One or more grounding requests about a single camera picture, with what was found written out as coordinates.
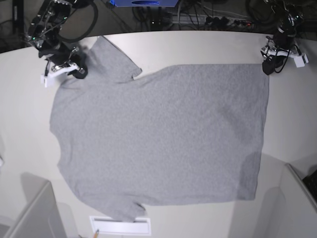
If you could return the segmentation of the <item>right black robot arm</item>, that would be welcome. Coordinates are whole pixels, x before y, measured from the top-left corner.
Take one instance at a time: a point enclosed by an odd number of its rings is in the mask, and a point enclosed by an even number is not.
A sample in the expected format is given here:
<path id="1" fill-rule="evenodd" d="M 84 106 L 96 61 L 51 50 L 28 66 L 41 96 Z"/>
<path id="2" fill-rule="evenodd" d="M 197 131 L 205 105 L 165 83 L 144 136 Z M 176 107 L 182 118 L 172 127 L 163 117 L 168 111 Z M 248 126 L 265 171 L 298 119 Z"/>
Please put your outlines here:
<path id="1" fill-rule="evenodd" d="M 68 39 L 60 35 L 64 23 L 78 10 L 91 6 L 93 20 L 86 32 L 81 36 Z M 99 16 L 97 5 L 93 0 L 46 0 L 43 2 L 37 16 L 31 21 L 25 36 L 26 43 L 38 50 L 39 58 L 45 57 L 47 65 L 41 82 L 47 84 L 61 74 L 84 79 L 88 75 L 85 56 L 79 53 L 80 48 L 69 47 L 86 38 Z"/>

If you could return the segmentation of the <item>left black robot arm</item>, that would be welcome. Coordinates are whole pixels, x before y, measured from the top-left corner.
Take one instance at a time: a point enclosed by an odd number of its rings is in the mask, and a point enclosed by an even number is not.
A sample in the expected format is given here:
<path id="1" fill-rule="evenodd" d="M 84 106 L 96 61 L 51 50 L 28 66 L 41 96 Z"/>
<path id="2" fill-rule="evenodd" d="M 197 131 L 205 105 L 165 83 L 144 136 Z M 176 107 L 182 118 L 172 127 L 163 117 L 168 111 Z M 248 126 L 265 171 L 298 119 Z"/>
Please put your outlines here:
<path id="1" fill-rule="evenodd" d="M 266 44 L 261 48 L 263 72 L 266 75 L 281 73 L 288 59 L 293 59 L 297 68 L 304 67 L 309 60 L 295 40 L 297 28 L 303 22 L 302 14 L 286 0 L 266 0 L 265 3 L 273 12 L 272 21 L 256 18 L 251 1 L 245 1 L 246 12 L 257 25 L 276 25 L 275 32 L 272 36 L 266 36 Z"/>

